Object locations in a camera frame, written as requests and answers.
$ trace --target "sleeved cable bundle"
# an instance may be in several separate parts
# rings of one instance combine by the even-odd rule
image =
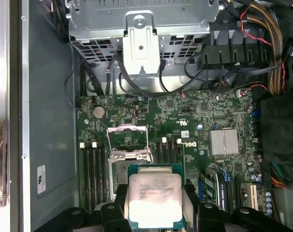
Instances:
[[[271,13],[260,4],[251,2],[246,11],[241,15],[241,22],[245,14],[248,22],[259,24],[260,26],[266,28],[270,34],[270,43],[262,38],[257,39],[272,46],[273,58],[271,65],[278,66],[278,68],[272,70],[268,74],[268,89],[272,95],[279,95],[284,91],[285,83],[285,70],[282,60],[283,37],[280,28]]]

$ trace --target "connector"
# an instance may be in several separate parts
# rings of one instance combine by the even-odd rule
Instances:
[[[257,189],[255,184],[247,184],[248,207],[258,210]]]

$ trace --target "metal bracket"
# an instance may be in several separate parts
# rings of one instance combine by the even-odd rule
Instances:
[[[160,49],[158,36],[153,33],[152,14],[129,14],[127,25],[123,57],[128,75],[157,73]]]

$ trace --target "power supply cable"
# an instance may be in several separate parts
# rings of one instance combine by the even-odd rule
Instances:
[[[70,80],[70,78],[74,75],[75,71],[77,71],[77,69],[82,65],[82,63],[85,61],[85,59],[81,59],[80,62],[73,68],[73,70],[70,72],[70,74],[66,77],[65,79],[65,82],[64,82],[64,91],[65,91],[65,95],[66,95],[66,99],[67,99],[67,102],[69,103],[69,105],[75,109],[75,110],[80,110],[79,107],[76,107],[72,102],[71,100],[69,99],[69,96],[68,96],[68,90],[67,90],[67,84],[68,84],[68,81]]]

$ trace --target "pcie slot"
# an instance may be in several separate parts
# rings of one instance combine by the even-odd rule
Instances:
[[[248,207],[258,210],[257,189],[255,184],[247,184]]]
[[[172,142],[167,144],[167,163],[172,164]]]
[[[160,163],[160,157],[161,157],[161,143],[156,142],[156,154],[155,154],[156,163]]]
[[[92,176],[92,155],[90,149],[86,148],[83,150],[84,155],[84,167],[85,167],[85,193],[86,193],[86,208],[89,212],[92,212],[93,208],[93,176]]]
[[[238,178],[234,179],[234,196],[236,208],[242,206],[242,186],[241,181]]]

